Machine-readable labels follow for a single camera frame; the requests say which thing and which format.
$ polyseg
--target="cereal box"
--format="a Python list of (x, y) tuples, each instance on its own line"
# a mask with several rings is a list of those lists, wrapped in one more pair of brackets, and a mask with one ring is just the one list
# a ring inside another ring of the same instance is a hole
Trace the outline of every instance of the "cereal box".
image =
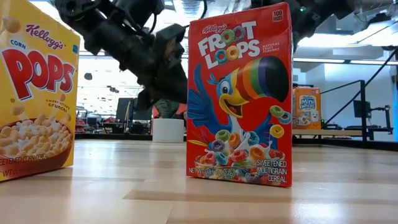
[(79, 36), (0, 0), (0, 181), (73, 164)]
[(321, 129), (321, 95), (319, 88), (293, 89), (293, 128)]
[(290, 33), (286, 3), (191, 22), (188, 176), (292, 185)]

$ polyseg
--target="wooden tabletop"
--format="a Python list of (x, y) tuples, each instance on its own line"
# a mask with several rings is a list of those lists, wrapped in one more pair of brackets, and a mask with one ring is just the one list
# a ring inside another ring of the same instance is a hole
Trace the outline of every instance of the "wooden tabletop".
[(72, 168), (0, 184), (0, 223), (398, 223), (398, 153), (295, 147), (293, 158), (284, 189), (185, 177), (185, 144), (81, 140)]

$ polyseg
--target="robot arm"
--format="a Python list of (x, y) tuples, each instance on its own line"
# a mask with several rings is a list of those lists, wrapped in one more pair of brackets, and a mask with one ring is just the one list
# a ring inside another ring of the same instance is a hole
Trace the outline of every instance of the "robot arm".
[[(145, 88), (138, 107), (149, 108), (159, 99), (187, 102), (187, 78), (181, 66), (185, 27), (168, 26), (156, 36), (143, 29), (151, 14), (164, 9), (163, 0), (52, 0), (63, 22), (81, 34), (85, 49), (93, 55), (103, 49), (130, 70)], [(290, 7), (294, 46), (310, 37), (329, 16), (350, 14), (352, 0), (252, 0), (251, 7), (287, 2)]]

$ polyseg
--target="froot loops cereal box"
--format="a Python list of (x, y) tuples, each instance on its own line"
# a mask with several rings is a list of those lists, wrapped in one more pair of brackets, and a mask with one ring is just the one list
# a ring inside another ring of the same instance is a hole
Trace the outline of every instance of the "froot loops cereal box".
[(321, 129), (321, 94), (319, 88), (293, 89), (293, 128)]
[(287, 4), (193, 21), (187, 175), (292, 185), (292, 37)]
[(73, 164), (79, 36), (0, 0), (0, 181)]

